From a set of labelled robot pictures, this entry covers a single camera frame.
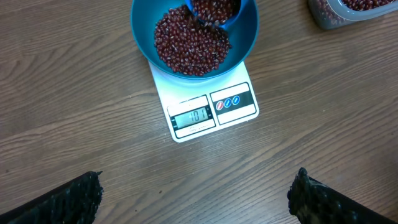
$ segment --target white digital scale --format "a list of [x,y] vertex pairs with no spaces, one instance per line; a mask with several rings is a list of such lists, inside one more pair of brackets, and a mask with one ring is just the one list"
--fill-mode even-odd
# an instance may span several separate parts
[[206,80],[178,78],[149,62],[172,138],[184,142],[259,114],[244,62],[228,74]]

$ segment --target button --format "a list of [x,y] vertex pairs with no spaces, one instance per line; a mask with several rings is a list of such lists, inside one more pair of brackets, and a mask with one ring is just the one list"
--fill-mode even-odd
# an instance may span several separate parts
[[222,101],[219,101],[216,105],[217,110],[221,110],[221,109],[223,109],[223,107],[224,107],[224,102],[222,102]]
[[234,96],[234,98],[232,99],[232,104],[237,105],[239,103],[239,101],[240,101],[239,96]]
[[229,108],[231,106],[231,104],[232,104],[232,100],[228,98],[225,100],[224,106],[225,106],[225,108]]

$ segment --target container of beans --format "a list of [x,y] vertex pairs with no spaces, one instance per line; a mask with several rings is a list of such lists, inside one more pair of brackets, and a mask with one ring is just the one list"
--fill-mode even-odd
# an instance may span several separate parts
[[311,13],[323,29],[334,29],[373,19],[398,9],[395,0],[308,0]]

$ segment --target wooden table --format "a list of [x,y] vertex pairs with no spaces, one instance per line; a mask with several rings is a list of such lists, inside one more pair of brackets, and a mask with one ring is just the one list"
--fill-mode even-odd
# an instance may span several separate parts
[[0,213],[88,171],[96,223],[298,223],[300,167],[398,221],[398,12],[340,29],[258,1],[260,115],[172,141],[131,0],[0,1]]

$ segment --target blue button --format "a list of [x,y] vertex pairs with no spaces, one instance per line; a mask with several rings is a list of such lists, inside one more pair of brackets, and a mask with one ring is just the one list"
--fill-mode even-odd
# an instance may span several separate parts
[[237,105],[239,103],[239,101],[240,101],[239,96],[234,96],[234,98],[232,99],[232,104]]
[[231,104],[232,104],[232,100],[229,99],[229,98],[226,99],[225,102],[224,102],[225,108],[229,108],[231,106]]

